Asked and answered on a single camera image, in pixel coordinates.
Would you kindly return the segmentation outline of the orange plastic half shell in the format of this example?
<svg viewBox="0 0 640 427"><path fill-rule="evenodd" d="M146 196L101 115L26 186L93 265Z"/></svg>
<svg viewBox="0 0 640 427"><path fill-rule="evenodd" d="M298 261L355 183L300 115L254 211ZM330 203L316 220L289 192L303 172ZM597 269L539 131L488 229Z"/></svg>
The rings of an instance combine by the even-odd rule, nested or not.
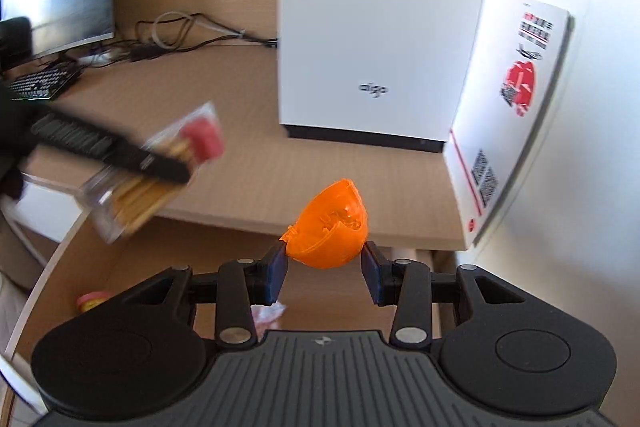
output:
<svg viewBox="0 0 640 427"><path fill-rule="evenodd" d="M341 179L314 196L280 239L289 258L326 270L356 258L368 235L368 212L358 188Z"/></svg>

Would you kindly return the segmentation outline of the crumpled pink white wrapper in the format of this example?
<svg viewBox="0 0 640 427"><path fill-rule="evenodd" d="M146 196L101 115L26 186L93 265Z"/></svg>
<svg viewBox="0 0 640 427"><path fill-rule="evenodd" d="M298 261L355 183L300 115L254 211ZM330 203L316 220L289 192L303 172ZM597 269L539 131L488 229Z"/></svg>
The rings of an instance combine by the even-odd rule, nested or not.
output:
<svg viewBox="0 0 640 427"><path fill-rule="evenodd" d="M280 329L286 306L276 301L271 306L254 305L250 307L258 339L262 339L268 331Z"/></svg>

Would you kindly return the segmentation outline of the black keyboard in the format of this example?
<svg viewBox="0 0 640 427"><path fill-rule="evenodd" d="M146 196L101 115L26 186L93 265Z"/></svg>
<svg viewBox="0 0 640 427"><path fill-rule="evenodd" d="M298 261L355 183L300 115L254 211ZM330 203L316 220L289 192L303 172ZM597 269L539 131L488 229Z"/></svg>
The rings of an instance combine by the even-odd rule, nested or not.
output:
<svg viewBox="0 0 640 427"><path fill-rule="evenodd" d="M14 100L52 101L73 87L81 72L78 66L40 70L17 77L6 89Z"/></svg>

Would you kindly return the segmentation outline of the white cardboard box red print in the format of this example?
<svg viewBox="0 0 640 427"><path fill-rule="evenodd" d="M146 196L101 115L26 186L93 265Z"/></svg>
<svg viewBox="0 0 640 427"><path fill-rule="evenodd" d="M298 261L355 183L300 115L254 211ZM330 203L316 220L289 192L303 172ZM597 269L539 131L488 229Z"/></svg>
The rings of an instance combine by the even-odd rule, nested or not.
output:
<svg viewBox="0 0 640 427"><path fill-rule="evenodd" d="M486 229L544 120L572 17L542 2L485 0L444 158L463 246Z"/></svg>

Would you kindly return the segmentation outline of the white computer tower case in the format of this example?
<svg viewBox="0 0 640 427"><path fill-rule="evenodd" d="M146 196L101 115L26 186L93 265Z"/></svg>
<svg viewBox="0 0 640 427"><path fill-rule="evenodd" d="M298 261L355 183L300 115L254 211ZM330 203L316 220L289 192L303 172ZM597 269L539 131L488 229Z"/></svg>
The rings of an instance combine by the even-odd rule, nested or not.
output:
<svg viewBox="0 0 640 427"><path fill-rule="evenodd" d="M279 120L289 136L442 151L483 0L279 1Z"/></svg>

